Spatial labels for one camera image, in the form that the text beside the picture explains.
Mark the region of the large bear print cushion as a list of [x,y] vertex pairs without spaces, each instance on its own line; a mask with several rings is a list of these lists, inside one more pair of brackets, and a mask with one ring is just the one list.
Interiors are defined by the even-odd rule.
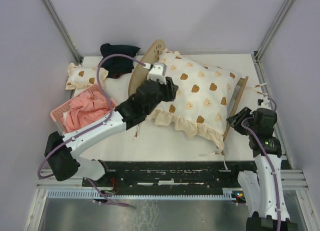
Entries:
[[242,75],[204,65],[167,48],[158,60],[166,65],[166,75],[178,90],[174,101],[161,102],[148,119],[159,126],[173,124],[175,130],[185,132],[189,138],[200,136],[210,140],[222,152],[228,106]]

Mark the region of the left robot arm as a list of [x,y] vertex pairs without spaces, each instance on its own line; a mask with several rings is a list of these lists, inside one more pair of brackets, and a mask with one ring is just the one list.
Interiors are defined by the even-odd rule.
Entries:
[[161,102],[174,101],[179,87],[171,77],[166,77],[165,80],[165,84],[153,80],[144,81],[111,114],[84,128],[63,135],[58,131],[51,133],[44,157],[52,170],[52,176],[59,182],[76,176],[91,179],[99,186],[106,186],[111,180],[111,174],[99,160],[82,158],[81,154],[106,138],[144,122]]

